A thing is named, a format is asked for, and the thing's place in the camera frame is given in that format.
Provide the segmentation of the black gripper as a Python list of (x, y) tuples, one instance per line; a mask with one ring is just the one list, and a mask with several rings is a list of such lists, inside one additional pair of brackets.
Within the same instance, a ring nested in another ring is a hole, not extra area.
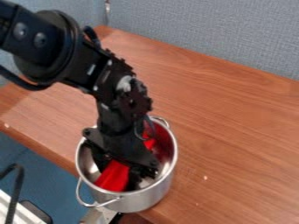
[(155, 135), (155, 128), (148, 125), (132, 127), (113, 135), (103, 133), (99, 128), (83, 130), (84, 145), (91, 148), (99, 172), (105, 171), (113, 161), (129, 169), (128, 191), (140, 190), (143, 183), (150, 185), (156, 179), (160, 162), (152, 153)]

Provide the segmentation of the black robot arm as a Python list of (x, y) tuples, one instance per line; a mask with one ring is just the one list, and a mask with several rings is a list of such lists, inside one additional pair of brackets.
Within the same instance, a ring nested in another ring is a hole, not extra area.
[(0, 65), (0, 76), (19, 87), (41, 91), (63, 83), (92, 95), (97, 126), (83, 136), (100, 171), (93, 184), (115, 192), (137, 189), (144, 178), (156, 177), (159, 161), (151, 152), (155, 131), (147, 130), (152, 99), (133, 68), (64, 12), (32, 12), (7, 0), (0, 0), (0, 49), (21, 72)]

